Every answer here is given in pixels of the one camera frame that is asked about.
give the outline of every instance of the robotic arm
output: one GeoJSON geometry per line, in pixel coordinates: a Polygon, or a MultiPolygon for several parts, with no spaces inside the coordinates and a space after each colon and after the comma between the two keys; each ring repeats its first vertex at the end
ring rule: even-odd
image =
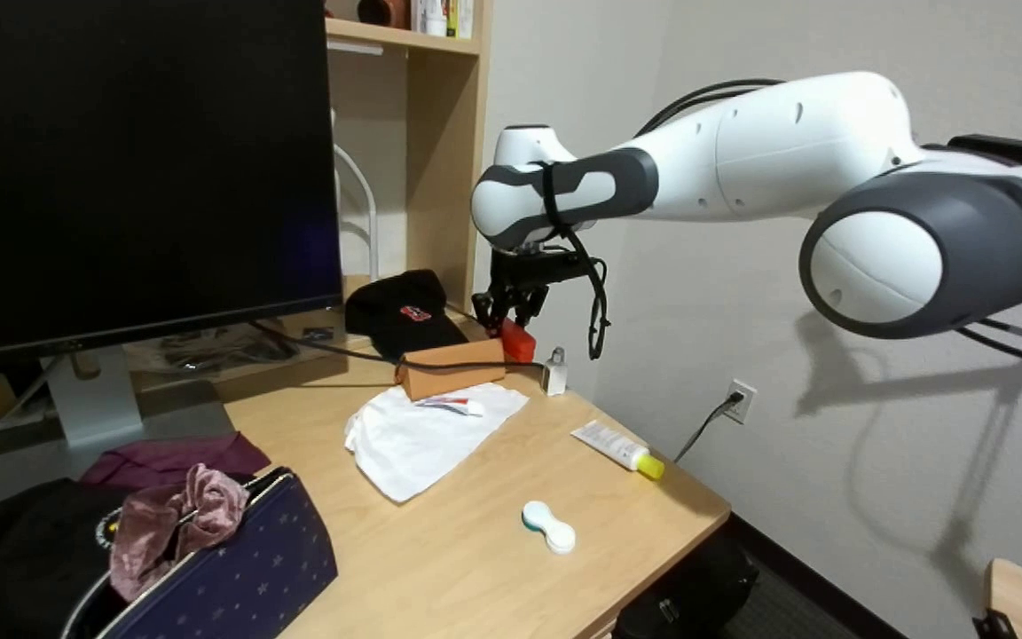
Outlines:
{"type": "Polygon", "coordinates": [[[551,126],[507,126],[471,195],[497,252],[476,307],[523,324],[551,281],[592,274],[575,229],[597,218],[805,208],[799,278],[844,329],[919,337],[1022,301],[1022,140],[923,149],[902,92],[853,69],[730,95],[583,159],[551,126]],[[551,255],[553,233],[575,252],[551,255]]]}

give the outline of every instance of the computer monitor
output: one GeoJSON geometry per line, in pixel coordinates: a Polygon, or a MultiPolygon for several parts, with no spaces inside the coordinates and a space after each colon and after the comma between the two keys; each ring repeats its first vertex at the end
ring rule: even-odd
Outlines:
{"type": "Polygon", "coordinates": [[[117,345],[340,301],[328,159],[324,0],[0,0],[0,369],[137,436],[117,345]]]}

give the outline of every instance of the white towel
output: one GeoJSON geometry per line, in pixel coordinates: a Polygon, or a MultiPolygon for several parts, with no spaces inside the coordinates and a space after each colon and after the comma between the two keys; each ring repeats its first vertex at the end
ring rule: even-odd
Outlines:
{"type": "Polygon", "coordinates": [[[520,403],[523,395],[497,384],[426,402],[390,385],[348,420],[344,448],[373,487],[399,502],[458,469],[520,403]]]}

